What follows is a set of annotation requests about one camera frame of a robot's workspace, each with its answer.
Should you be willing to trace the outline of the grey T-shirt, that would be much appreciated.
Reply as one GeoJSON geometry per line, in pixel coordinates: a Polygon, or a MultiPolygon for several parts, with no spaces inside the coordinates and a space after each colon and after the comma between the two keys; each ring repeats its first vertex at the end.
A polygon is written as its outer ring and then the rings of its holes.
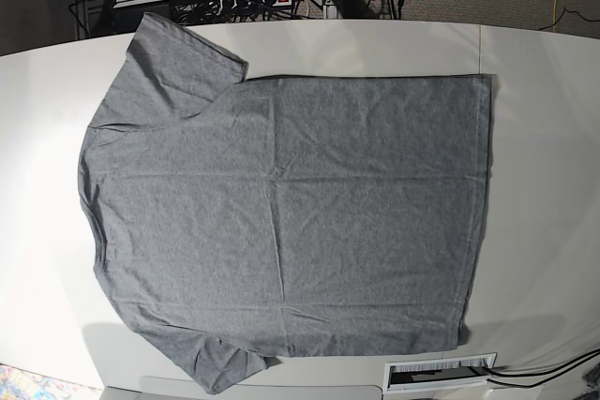
{"type": "Polygon", "coordinates": [[[209,394],[275,357],[457,348],[491,78],[247,72],[158,15],[139,24],[78,168],[119,318],[209,394]]]}

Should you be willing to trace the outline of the black power strip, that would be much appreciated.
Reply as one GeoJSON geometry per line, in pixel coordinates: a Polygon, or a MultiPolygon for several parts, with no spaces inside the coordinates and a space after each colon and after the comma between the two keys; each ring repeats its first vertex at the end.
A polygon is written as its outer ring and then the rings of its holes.
{"type": "Polygon", "coordinates": [[[226,0],[232,8],[237,9],[290,9],[293,0],[226,0]]]}

